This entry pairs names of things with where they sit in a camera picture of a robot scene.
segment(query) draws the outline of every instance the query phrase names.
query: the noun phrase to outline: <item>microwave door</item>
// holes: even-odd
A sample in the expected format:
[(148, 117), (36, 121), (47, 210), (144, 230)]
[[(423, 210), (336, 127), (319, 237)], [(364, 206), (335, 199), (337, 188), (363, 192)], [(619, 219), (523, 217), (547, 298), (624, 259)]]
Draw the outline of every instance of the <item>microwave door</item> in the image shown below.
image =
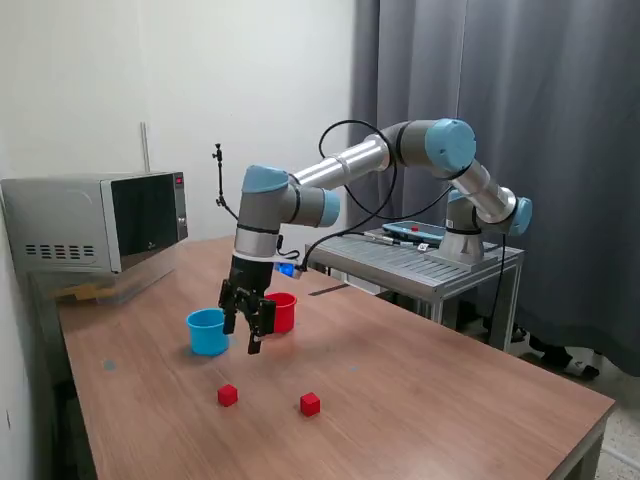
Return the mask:
[(111, 182), (122, 270), (178, 242), (173, 175)]

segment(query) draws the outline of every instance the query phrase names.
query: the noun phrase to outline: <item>tiled floor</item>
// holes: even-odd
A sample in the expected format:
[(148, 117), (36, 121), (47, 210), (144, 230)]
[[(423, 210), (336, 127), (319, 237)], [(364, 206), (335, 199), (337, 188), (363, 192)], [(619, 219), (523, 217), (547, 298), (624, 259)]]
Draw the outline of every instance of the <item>tiled floor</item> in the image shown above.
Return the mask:
[[(539, 355), (524, 343), (514, 344), (511, 353), (534, 363), (534, 355)], [(604, 444), (640, 462), (640, 378), (623, 373), (606, 358), (594, 357), (588, 350), (569, 349), (569, 353), (575, 360), (589, 362), (600, 369), (600, 376), (595, 380), (580, 383), (616, 400), (616, 410), (607, 423)], [(603, 452), (596, 478), (640, 480), (640, 471)]]

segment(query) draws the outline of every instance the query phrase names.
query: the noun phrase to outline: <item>microwave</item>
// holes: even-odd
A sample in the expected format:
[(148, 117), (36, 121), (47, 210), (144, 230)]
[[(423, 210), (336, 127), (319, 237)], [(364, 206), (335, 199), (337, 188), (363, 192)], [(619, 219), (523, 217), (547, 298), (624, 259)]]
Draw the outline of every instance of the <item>microwave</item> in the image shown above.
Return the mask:
[(121, 273), (187, 238), (182, 172), (0, 181), (17, 270)]

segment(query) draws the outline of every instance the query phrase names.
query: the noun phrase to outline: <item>blue light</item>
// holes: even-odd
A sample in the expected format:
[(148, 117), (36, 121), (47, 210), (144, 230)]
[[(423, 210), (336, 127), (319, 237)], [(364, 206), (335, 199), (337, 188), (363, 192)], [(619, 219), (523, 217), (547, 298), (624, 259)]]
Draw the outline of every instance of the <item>blue light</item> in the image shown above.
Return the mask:
[(275, 263), (273, 268), (288, 277), (293, 277), (294, 266), (292, 263)]

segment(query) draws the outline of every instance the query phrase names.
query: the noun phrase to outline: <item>red cup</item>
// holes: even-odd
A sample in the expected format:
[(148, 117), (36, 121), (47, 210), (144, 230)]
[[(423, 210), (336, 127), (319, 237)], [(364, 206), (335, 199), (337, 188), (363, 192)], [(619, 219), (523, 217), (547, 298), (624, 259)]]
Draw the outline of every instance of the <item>red cup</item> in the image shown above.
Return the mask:
[(276, 302), (276, 321), (273, 333), (287, 333), (293, 330), (295, 321), (296, 302), (298, 299), (290, 293), (270, 293), (264, 298)]

